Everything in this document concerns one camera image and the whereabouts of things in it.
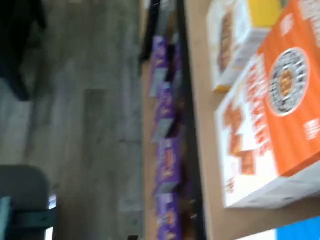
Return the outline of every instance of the gray wooden floor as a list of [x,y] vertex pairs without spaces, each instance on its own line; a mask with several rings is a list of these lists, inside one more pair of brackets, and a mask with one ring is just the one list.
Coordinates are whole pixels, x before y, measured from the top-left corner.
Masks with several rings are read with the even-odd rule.
[[46,0],[49,28],[23,71],[33,101],[0,86],[0,164],[41,168],[59,240],[142,233],[139,0]]

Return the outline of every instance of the purple box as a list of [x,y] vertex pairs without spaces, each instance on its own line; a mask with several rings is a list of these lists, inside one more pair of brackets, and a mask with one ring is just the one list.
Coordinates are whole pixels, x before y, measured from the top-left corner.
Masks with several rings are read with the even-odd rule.
[[181,182],[180,140],[167,138],[158,142],[154,196],[172,192]]
[[157,197],[158,240],[181,240],[182,229],[178,210],[178,197],[175,193]]
[[176,117],[173,88],[170,82],[163,82],[159,88],[157,109],[155,112],[155,126],[151,141],[157,143],[165,138]]
[[162,36],[155,36],[153,37],[151,56],[150,98],[157,97],[159,84],[165,81],[168,69],[168,41]]

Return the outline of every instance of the food package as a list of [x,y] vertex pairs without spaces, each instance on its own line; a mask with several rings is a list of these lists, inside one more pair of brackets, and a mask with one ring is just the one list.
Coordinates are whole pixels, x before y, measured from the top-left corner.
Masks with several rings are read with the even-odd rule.
[[157,174],[154,195],[171,193],[181,182],[180,140],[167,138],[158,142]]
[[158,240],[182,240],[178,197],[175,193],[161,194],[157,202]]
[[319,10],[291,0],[215,113],[227,208],[280,208],[320,190]]
[[151,141],[157,143],[167,137],[176,118],[176,108],[173,97],[173,87],[170,82],[164,82],[159,87],[155,119]]
[[226,92],[268,35],[279,0],[213,0],[207,14],[212,89]]
[[165,37],[154,36],[151,56],[151,76],[149,82],[150,98],[157,97],[159,85],[166,80],[168,70],[168,41]]

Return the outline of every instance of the round logo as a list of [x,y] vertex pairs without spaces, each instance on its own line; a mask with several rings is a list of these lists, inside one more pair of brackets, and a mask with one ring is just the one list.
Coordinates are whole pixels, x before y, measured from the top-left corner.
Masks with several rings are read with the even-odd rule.
[[282,53],[270,75],[269,104],[276,115],[292,113],[302,102],[309,84],[309,64],[301,48]]

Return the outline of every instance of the shelf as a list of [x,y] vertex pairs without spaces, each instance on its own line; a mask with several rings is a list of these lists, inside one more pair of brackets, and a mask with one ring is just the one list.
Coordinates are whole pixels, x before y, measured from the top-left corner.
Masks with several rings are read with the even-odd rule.
[[278,210],[223,208],[214,111],[224,95],[211,91],[206,19],[210,3],[211,0],[184,1],[207,239],[234,240],[319,216],[319,198]]
[[[198,161],[198,149],[197,149],[197,138],[195,129],[195,116],[193,108],[193,94],[191,84],[191,74],[189,65],[189,50],[187,40],[187,26],[185,19],[185,9],[183,0],[172,0],[170,4],[175,5],[176,17],[177,17],[177,29],[180,35],[181,44],[181,58],[182,58],[182,88],[185,96],[185,124],[186,124],[186,143],[187,143],[187,171],[191,181],[192,191],[188,196],[189,203],[192,207],[193,217],[192,223],[195,229],[197,238],[199,240],[206,239],[206,231],[204,229],[204,208],[201,188],[201,177],[200,167]],[[147,21],[150,20],[147,9],[141,9],[140,15],[140,40],[144,43],[147,32],[145,29]],[[145,51],[146,46],[142,47],[142,55]],[[156,175],[156,144],[151,144],[151,132],[154,122],[154,109],[156,100],[148,98],[148,84],[150,78],[150,64],[145,62],[141,69],[141,81],[143,88],[143,151],[144,151],[144,206],[145,206],[145,238],[146,239],[157,239],[157,220],[156,220],[156,203],[152,199],[152,193],[155,189],[155,175]]]

